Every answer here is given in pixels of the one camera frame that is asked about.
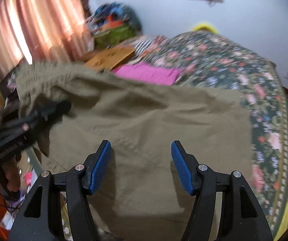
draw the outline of olive fabric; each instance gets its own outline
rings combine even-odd
[[[67,171],[102,140],[111,142],[106,175],[89,202],[96,224],[123,239],[181,239],[194,197],[172,162],[174,140],[214,171],[251,178],[252,127],[239,91],[144,84],[73,63],[24,65],[16,75],[21,116],[47,100],[73,104],[35,146],[47,156],[44,169]],[[219,218],[217,206],[215,226]]]

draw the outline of bed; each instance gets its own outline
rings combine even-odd
[[[273,237],[288,227],[288,103],[274,63],[229,39],[188,32],[172,39],[139,37],[118,47],[133,47],[140,61],[182,70],[175,86],[240,90],[250,111],[251,182]]]

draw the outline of purple object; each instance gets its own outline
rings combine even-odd
[[[171,86],[181,74],[180,70],[174,68],[153,67],[147,63],[123,65],[113,72],[120,78],[168,86]]]

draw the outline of silver screw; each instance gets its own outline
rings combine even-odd
[[[202,171],[207,170],[207,166],[204,165],[204,164],[200,164],[200,165],[198,166],[198,168],[199,168],[199,170],[202,170]]]
[[[236,178],[240,178],[242,176],[241,172],[239,171],[234,171],[233,172],[233,175],[236,177]]]
[[[81,170],[84,169],[84,165],[83,164],[78,164],[78,165],[76,165],[75,169],[78,170],[78,171],[81,171]]]
[[[48,170],[45,170],[45,171],[43,171],[43,172],[41,173],[41,175],[42,175],[43,178],[46,178],[46,177],[48,177],[48,175],[49,175],[49,171],[48,171]]]

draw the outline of orange curtain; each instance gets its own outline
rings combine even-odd
[[[0,77],[21,59],[72,61],[92,50],[81,0],[0,0]]]

